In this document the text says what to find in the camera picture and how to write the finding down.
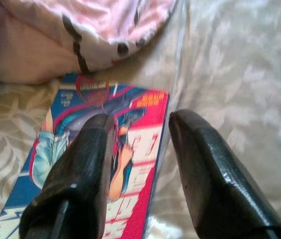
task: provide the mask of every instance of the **bedspread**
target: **bedspread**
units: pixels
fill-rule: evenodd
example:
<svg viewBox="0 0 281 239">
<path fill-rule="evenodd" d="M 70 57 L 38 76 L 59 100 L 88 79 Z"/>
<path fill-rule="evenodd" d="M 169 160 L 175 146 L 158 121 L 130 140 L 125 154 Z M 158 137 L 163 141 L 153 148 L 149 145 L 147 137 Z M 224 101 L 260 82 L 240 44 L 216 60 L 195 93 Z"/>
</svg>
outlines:
<svg viewBox="0 0 281 239">
<path fill-rule="evenodd" d="M 227 140 L 281 216 L 281 0 L 180 0 L 139 53 L 95 75 L 168 90 Z M 0 211 L 58 89 L 0 83 Z M 147 239 L 196 239 L 166 129 Z"/>
</svg>

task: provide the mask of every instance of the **cartoon character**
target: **cartoon character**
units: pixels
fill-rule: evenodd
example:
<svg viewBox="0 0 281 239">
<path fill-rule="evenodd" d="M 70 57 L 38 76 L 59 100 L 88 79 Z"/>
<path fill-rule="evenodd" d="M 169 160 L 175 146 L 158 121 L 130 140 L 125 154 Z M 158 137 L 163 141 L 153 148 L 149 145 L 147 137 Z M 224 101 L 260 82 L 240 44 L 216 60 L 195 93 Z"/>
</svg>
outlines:
<svg viewBox="0 0 281 239">
<path fill-rule="evenodd" d="M 145 92 L 144 89 L 130 88 L 123 94 L 117 93 L 117 96 L 108 97 L 100 105 L 82 107 L 66 114 L 55 127 L 53 127 L 52 114 L 49 111 L 38 134 L 32 159 L 31 178 L 34 184 L 42 188 L 50 169 L 80 132 L 84 123 L 94 115 L 106 113 L 117 117 L 116 146 L 112 157 L 108 198 L 110 200 L 119 198 L 127 189 L 132 169 L 133 149 L 128 142 L 128 130 L 133 123 L 145 115 L 146 109 L 133 109 L 124 114 L 121 112 L 126 111 L 131 102 Z"/>
</svg>

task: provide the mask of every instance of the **bed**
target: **bed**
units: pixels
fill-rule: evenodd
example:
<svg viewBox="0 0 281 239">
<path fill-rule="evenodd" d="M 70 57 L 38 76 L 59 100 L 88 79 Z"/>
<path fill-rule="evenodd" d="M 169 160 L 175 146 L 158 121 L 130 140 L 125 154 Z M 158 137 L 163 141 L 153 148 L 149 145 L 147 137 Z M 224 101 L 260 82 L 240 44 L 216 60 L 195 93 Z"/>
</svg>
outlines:
<svg viewBox="0 0 281 239">
<path fill-rule="evenodd" d="M 281 216 L 281 0 L 180 0 L 150 43 L 96 74 L 171 94 L 228 142 Z M 0 211 L 58 90 L 0 83 Z M 147 239 L 196 239 L 166 130 Z"/>
</svg>

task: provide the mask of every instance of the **white floral bedspread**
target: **white floral bedspread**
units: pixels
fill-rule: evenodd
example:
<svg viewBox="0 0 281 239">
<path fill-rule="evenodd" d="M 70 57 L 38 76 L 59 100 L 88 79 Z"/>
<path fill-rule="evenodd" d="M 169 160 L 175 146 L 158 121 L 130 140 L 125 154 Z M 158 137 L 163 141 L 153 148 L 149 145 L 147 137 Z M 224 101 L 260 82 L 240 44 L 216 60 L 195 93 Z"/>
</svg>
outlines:
<svg viewBox="0 0 281 239">
<path fill-rule="evenodd" d="M 281 0 L 180 0 L 147 47 L 96 78 L 170 91 L 169 111 L 218 129 L 281 216 Z M 0 211 L 58 85 L 0 83 Z M 147 238 L 195 239 L 168 131 L 164 146 Z"/>
</svg>

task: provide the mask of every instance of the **comic book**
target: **comic book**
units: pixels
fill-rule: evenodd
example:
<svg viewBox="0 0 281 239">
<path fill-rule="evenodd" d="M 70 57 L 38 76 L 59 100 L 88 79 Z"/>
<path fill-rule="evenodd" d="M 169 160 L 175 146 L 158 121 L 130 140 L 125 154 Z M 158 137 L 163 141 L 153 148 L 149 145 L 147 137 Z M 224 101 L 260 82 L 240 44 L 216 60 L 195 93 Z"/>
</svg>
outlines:
<svg viewBox="0 0 281 239">
<path fill-rule="evenodd" d="M 102 113 L 116 124 L 103 239 L 142 238 L 168 100 L 169 94 L 159 90 L 66 75 L 0 214 L 0 239 L 19 238 L 22 212 L 50 169 L 84 122 Z M 121 162 L 124 167 L 117 167 Z M 116 182 L 119 175 L 122 184 Z"/>
</svg>

